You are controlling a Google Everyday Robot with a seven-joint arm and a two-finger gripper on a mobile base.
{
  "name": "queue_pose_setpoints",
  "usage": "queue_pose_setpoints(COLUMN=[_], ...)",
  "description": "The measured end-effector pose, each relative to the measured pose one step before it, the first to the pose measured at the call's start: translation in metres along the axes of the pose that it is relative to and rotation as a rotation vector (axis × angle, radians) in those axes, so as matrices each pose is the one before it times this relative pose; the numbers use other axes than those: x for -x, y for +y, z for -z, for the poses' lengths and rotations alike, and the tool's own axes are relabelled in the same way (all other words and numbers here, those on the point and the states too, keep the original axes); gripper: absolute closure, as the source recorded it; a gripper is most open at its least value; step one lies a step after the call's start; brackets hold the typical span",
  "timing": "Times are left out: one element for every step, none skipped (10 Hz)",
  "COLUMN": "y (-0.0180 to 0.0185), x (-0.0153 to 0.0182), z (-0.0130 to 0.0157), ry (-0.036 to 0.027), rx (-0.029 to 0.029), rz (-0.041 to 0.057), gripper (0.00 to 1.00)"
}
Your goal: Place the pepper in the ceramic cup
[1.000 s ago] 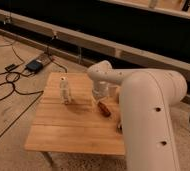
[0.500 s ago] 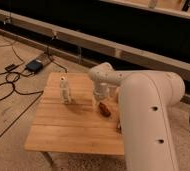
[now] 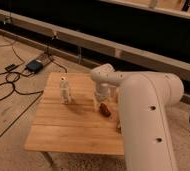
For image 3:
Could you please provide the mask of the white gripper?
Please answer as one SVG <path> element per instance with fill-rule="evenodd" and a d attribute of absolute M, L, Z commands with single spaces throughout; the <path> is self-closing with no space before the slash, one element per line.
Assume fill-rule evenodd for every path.
<path fill-rule="evenodd" d="M 106 83 L 102 84 L 97 84 L 96 89 L 95 89 L 95 97 L 97 100 L 104 100 L 103 103 L 109 107 L 110 106 L 110 99 L 107 99 L 109 97 L 110 91 L 109 91 L 109 85 Z M 99 110 L 99 102 L 93 99 L 94 103 L 94 110 L 98 111 Z"/>

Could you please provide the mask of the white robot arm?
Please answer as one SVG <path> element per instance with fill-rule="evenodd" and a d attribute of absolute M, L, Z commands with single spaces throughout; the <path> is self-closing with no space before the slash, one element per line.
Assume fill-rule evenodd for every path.
<path fill-rule="evenodd" d="M 119 72 L 104 64 L 90 71 L 100 100 L 105 84 L 115 86 L 127 171 L 178 171 L 165 108 L 184 94 L 172 73 Z"/>

